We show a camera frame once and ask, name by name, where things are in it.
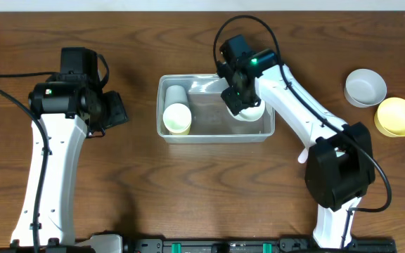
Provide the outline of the grey paper cup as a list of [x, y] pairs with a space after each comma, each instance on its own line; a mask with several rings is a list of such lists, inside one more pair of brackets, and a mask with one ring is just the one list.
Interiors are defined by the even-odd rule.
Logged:
[[165, 92], [165, 108], [175, 103], [180, 103], [188, 106], [188, 96], [184, 87], [179, 85], [172, 85], [167, 88]]

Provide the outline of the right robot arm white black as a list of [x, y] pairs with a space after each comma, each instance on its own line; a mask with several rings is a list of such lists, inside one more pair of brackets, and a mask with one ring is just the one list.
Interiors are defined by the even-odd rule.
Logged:
[[247, 120], [262, 104], [270, 105], [307, 152], [304, 180], [318, 204], [315, 243], [328, 249], [348, 247], [354, 213], [375, 181], [369, 130], [325, 109], [294, 79], [277, 50], [257, 53], [241, 35], [219, 50], [224, 59], [216, 62], [217, 74], [228, 83], [221, 98], [230, 113]]

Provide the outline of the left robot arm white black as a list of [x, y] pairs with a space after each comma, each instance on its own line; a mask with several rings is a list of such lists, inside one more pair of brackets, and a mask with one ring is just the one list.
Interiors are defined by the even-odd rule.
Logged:
[[63, 48], [60, 72], [28, 96], [33, 149], [22, 212], [8, 247], [0, 252], [122, 252], [121, 235], [103, 233], [76, 241], [73, 204], [77, 164], [87, 138], [105, 136], [128, 116], [120, 95], [104, 92], [101, 54]]

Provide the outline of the white plastic bowl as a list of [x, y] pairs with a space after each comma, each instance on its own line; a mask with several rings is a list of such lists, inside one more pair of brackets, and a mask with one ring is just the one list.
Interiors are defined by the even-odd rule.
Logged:
[[262, 117], [265, 111], [265, 102], [262, 101], [259, 106], [241, 110], [237, 115], [234, 115], [229, 108], [226, 108], [230, 116], [242, 122], [255, 122]]

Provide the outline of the clear plastic container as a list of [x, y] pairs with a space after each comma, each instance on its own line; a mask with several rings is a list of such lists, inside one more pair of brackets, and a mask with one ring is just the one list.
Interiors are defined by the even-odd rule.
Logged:
[[[192, 123], [189, 134], [172, 135], [164, 125], [166, 90], [171, 86], [186, 90]], [[275, 111], [266, 104], [263, 115], [256, 121], [235, 119], [224, 101], [221, 92], [228, 87], [225, 79], [216, 74], [168, 74], [160, 78], [157, 90], [157, 133], [167, 143], [258, 143], [265, 141], [275, 131]]]

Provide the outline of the yellow paper cup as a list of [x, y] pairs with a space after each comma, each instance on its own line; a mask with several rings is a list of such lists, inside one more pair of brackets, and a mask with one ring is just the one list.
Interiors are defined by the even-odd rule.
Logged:
[[190, 130], [191, 130], [190, 127], [179, 130], [179, 131], [175, 131], [174, 129], [172, 129], [172, 130], [169, 130], [169, 133], [171, 135], [178, 135], [178, 136], [180, 136], [180, 135], [188, 135]]

